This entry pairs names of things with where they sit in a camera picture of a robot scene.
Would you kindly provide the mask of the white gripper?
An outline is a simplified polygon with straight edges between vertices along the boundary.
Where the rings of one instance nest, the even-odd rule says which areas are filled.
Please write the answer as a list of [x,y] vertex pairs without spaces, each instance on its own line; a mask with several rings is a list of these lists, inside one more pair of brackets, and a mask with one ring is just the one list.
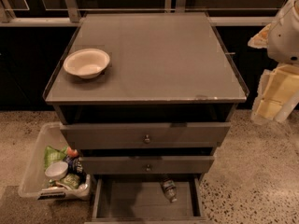
[[275,121],[281,107],[299,91],[299,0],[288,0],[271,24],[253,36],[248,46],[266,49],[280,64],[261,75],[251,119],[256,124]]

